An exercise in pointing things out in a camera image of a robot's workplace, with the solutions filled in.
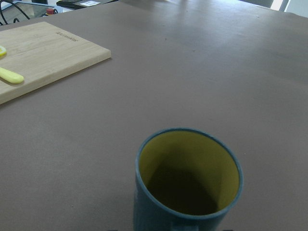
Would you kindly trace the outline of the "blue ribbed cup yellow inside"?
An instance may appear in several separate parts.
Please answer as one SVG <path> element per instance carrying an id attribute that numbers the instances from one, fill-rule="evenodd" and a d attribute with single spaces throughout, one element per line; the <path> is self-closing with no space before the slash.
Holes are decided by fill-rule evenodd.
<path id="1" fill-rule="evenodd" d="M 148 137 L 135 159 L 136 231 L 214 231 L 237 203 L 243 172 L 221 141 L 192 128 Z"/>

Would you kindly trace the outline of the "lemon slice toy top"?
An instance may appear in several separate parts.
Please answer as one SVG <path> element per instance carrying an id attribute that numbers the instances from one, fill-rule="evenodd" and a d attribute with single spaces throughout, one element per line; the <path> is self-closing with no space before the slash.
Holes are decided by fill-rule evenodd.
<path id="1" fill-rule="evenodd" d="M 3 46 L 0 46 L 0 57 L 5 56 L 6 53 L 7 53 L 7 50 Z"/>

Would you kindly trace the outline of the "bamboo cutting board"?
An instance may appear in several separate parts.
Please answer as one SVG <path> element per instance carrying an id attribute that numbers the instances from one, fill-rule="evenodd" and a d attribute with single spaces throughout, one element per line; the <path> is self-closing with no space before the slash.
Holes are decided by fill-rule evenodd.
<path id="1" fill-rule="evenodd" d="M 1 103 L 111 57 L 109 49 L 47 22 L 3 30 L 0 44 L 7 50 L 0 66 L 24 78 L 19 84 L 0 80 Z"/>

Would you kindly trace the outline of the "yellow plastic toy knife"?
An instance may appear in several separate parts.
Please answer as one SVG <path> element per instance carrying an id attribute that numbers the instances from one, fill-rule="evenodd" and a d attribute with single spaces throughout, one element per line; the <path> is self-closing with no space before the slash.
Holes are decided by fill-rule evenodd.
<path id="1" fill-rule="evenodd" d="M 20 84 L 24 81 L 22 75 L 2 67 L 0 68 L 0 77 L 12 84 Z"/>

